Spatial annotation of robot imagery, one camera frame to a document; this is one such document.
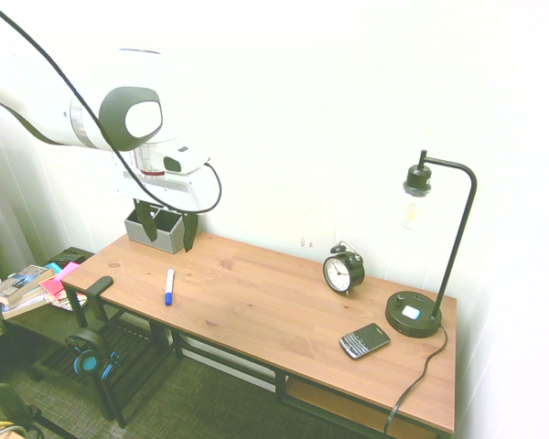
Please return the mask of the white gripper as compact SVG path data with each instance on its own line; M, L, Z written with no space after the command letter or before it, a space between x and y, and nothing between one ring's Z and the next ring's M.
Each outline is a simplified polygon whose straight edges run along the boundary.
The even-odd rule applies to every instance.
M113 155L113 181L116 189L123 196L135 198L136 217L147 238L150 241L157 239L154 211L149 203L193 211L182 214L183 248L185 252L191 251L199 226L199 217L195 212L207 211L216 206L214 171L202 165L186 175L166 171L161 177L146 177L137 169L133 172L141 185L131 177L118 157Z

